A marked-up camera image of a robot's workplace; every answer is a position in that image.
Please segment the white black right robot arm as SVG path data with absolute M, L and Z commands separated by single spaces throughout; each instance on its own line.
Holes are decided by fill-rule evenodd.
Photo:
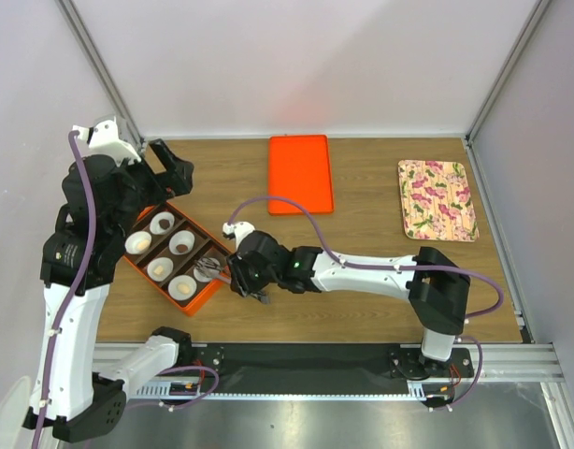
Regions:
M 453 344 L 464 327 L 470 279 L 439 250 L 422 247 L 415 255 L 381 258 L 314 246 L 288 249 L 247 224 L 223 235 L 235 244 L 226 263 L 237 294 L 263 299 L 265 289 L 274 284 L 297 295 L 344 291 L 406 301 L 423 326 L 418 370 L 423 377 L 452 370 Z

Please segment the pale round chocolate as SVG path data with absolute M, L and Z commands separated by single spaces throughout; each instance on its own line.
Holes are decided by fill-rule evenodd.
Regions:
M 140 240 L 137 244 L 136 244 L 136 248 L 141 251 L 145 248 L 147 248 L 149 246 L 149 242 L 145 239 Z

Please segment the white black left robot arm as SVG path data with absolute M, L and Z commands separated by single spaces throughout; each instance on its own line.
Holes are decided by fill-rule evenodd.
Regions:
M 23 427 L 83 442 L 109 433 L 130 394 L 156 375 L 187 372 L 194 362 L 188 333 L 161 326 L 118 364 L 96 372 L 93 351 L 100 316 L 125 242 L 140 213 L 193 188 L 194 166 L 161 139 L 150 146 L 164 171 L 145 160 L 110 151 L 83 157 L 77 133 L 68 140 L 75 163 L 62 181 L 65 203 L 43 246 L 40 279 L 46 303 L 45 330 L 36 385 Z

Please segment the metal tongs with red grip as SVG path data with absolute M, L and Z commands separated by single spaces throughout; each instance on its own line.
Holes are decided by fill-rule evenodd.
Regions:
M 218 277 L 217 277 L 216 279 L 214 279 L 214 280 L 222 281 L 222 282 L 224 282 L 224 283 L 230 285 L 230 284 L 231 284 L 231 276 L 230 276 L 230 274 L 229 274 L 229 271 L 222 266 L 222 271 L 221 271 L 221 273 L 220 273 L 220 274 L 218 275 Z

